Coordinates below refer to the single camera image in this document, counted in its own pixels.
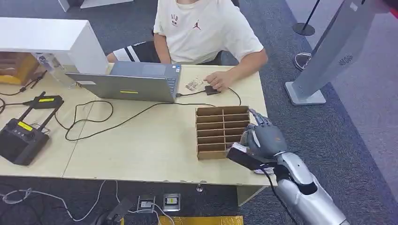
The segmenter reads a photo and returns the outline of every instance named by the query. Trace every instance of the person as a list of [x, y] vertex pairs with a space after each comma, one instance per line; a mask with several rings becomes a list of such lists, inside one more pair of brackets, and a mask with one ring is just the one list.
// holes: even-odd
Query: person
[[131, 60], [181, 64], [219, 64], [229, 51], [239, 64], [205, 78], [224, 90], [259, 71], [268, 56], [246, 18], [231, 0], [158, 0], [153, 42], [114, 51], [110, 62]]

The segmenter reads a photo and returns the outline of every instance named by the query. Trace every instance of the stanchion base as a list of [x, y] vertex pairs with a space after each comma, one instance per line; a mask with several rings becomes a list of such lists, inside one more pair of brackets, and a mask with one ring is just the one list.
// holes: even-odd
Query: stanchion base
[[291, 86], [292, 83], [293, 82], [286, 82], [285, 89], [293, 105], [321, 105], [326, 103], [326, 99], [320, 90], [318, 90], [308, 98], [298, 98], [296, 92]]
[[297, 69], [299, 69], [300, 71], [303, 71], [306, 68], [306, 64], [310, 58], [311, 58], [310, 53], [306, 53], [306, 52], [299, 53], [294, 57], [294, 60], [293, 60], [294, 65], [296, 66]]
[[305, 23], [300, 22], [293, 25], [294, 32], [303, 35], [303, 36], [311, 36], [315, 33], [315, 28], [311, 25], [307, 25], [306, 28], [303, 30]]

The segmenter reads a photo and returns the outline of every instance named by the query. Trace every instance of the yellow sticker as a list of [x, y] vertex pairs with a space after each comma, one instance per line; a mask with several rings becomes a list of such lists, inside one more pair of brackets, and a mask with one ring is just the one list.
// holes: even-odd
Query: yellow sticker
[[126, 93], [126, 94], [138, 94], [137, 91], [131, 91], [131, 90], [121, 90], [120, 93]]
[[52, 102], [54, 100], [55, 100], [55, 98], [44, 98], [44, 99], [40, 99], [38, 102]]
[[18, 125], [25, 128], [26, 130], [32, 131], [32, 128], [22, 121], [18, 122]]

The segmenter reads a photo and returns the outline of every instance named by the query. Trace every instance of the laptop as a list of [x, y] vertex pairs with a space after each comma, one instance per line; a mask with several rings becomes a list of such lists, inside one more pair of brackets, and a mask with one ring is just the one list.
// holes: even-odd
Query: laptop
[[181, 65], [117, 61], [109, 75], [65, 74], [100, 98], [175, 102]]

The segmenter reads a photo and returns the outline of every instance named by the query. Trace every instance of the white cable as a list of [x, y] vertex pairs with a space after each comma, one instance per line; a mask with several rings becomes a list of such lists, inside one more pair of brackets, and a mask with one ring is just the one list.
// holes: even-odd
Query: white cable
[[[98, 195], [97, 195], [97, 200], [95, 201], [94, 205], [93, 205], [93, 206], [91, 207], [91, 209], [87, 212], [87, 214], [86, 214], [83, 218], [81, 218], [81, 219], [75, 219], [75, 218], [73, 218], [73, 216], [72, 216], [72, 214], [69, 212], [68, 206], [66, 205], [66, 203], [65, 203], [65, 201], [64, 201], [63, 198], [60, 198], [60, 197], [58, 197], [58, 196], [51, 195], [51, 194], [48, 194], [48, 193], [44, 193], [44, 192], [41, 192], [41, 191], [33, 191], [31, 188], [29, 188], [29, 189], [27, 189], [27, 190], [14, 190], [14, 191], [11, 191], [11, 192], [5, 194], [5, 195], [2, 197], [2, 200], [3, 200], [3, 202], [6, 203], [6, 204], [17, 204], [17, 203], [20, 203], [20, 202], [22, 202], [23, 200], [25, 200], [31, 193], [37, 193], [37, 194], [41, 194], [41, 195], [47, 195], [47, 196], [56, 198], [56, 199], [58, 199], [58, 200], [61, 200], [62, 203], [63, 203], [63, 205], [64, 205], [64, 207], [65, 207], [65, 209], [66, 209], [66, 212], [67, 212], [68, 215], [69, 215], [69, 217], [70, 217], [73, 221], [75, 221], [75, 222], [80, 222], [80, 221], [84, 220], [84, 219], [91, 213], [91, 211], [94, 209], [94, 207], [97, 205], [98, 200], [100, 199], [100, 194], [101, 194], [102, 186], [104, 186], [105, 181], [106, 181], [106, 180], [104, 180], [104, 181], [102, 182], [101, 186], [99, 187], [99, 191], [98, 191]], [[11, 200], [8, 200], [8, 199], [7, 199], [7, 197], [8, 197], [9, 195], [11, 195], [11, 194], [13, 194], [13, 193], [16, 193], [16, 192], [25, 192], [25, 196], [23, 197], [23, 199], [18, 200], [18, 201], [11, 201]]]
[[[98, 191], [98, 195], [97, 195], [97, 200], [95, 201], [94, 205], [92, 205], [91, 209], [90, 209], [90, 210], [87, 212], [87, 214], [86, 214], [84, 217], [82, 217], [81, 219], [75, 219], [75, 218], [73, 218], [73, 216], [72, 216], [72, 214], [70, 213], [70, 211], [69, 211], [69, 209], [68, 209], [68, 206], [66, 205], [66, 203], [65, 203], [65, 201], [64, 201], [63, 198], [58, 197], [58, 196], [56, 196], [56, 195], [51, 195], [51, 194], [48, 194], [48, 193], [45, 193], [45, 192], [41, 192], [41, 191], [34, 191], [34, 190], [32, 190], [32, 188], [28, 188], [27, 190], [14, 190], [14, 191], [11, 191], [11, 192], [9, 192], [9, 193], [7, 193], [7, 194], [5, 194], [5, 195], [0, 193], [0, 196], [2, 197], [1, 199], [2, 199], [2, 201], [3, 201], [4, 203], [6, 203], [6, 204], [11, 204], [11, 205], [13, 205], [13, 204], [18, 204], [18, 203], [24, 201], [26, 198], [28, 198], [28, 197], [31, 195], [31, 193], [36, 193], [36, 194], [40, 194], [40, 195], [46, 195], [46, 196], [49, 196], [49, 197], [53, 197], [53, 198], [56, 198], [56, 199], [62, 201], [62, 203], [63, 203], [63, 205], [64, 205], [64, 207], [65, 207], [65, 209], [66, 209], [66, 212], [68, 213], [69, 217], [70, 217], [73, 221], [75, 221], [75, 222], [80, 222], [80, 221], [84, 220], [84, 219], [91, 213], [91, 211], [94, 209], [94, 207], [97, 205], [98, 201], [100, 200], [101, 190], [102, 190], [102, 187], [104, 186], [105, 182], [106, 182], [106, 180], [104, 180], [104, 181], [101, 183], [101, 186], [99, 187], [99, 191]], [[120, 199], [119, 199], [119, 196], [118, 196], [118, 195], [119, 195], [119, 185], [118, 185], [117, 180], [115, 180], [115, 182], [116, 182], [116, 192], [115, 192], [116, 200], [120, 203]], [[8, 199], [8, 196], [10, 196], [10, 195], [12, 195], [12, 194], [14, 194], [14, 193], [16, 193], [16, 192], [25, 192], [25, 196], [23, 197], [23, 199], [20, 199], [20, 200], [17, 200], [17, 201], [9, 200], [9, 199]], [[155, 203], [153, 203], [153, 205], [155, 205], [156, 207], [158, 207], [158, 209], [162, 212], [162, 214], [165, 215], [167, 218], [169, 218], [169, 219], [171, 220], [171, 223], [172, 223], [173, 225], [175, 225], [175, 224], [174, 224], [174, 220], [173, 220], [169, 215], [167, 215], [167, 214], [160, 208], [159, 205], [157, 205], [157, 204], [155, 204]], [[129, 210], [128, 212], [129, 212], [129, 213], [138, 213], [138, 212], [143, 212], [143, 211], [151, 211], [151, 212], [154, 212], [154, 213], [156, 214], [157, 219], [158, 219], [159, 225], [161, 225], [161, 220], [160, 220], [160, 218], [159, 218], [159, 214], [158, 214], [158, 212], [155, 211], [155, 210], [137, 210], [137, 211], [130, 211], [130, 210]]]
[[174, 224], [173, 218], [171, 218], [169, 215], [167, 215], [167, 214], [159, 207], [159, 205], [157, 205], [157, 204], [155, 204], [155, 203], [153, 203], [153, 205], [155, 205], [156, 207], [158, 207], [158, 209], [163, 213], [163, 215], [165, 215], [165, 216], [171, 221], [171, 223], [172, 223], [173, 225], [175, 225], [175, 224]]

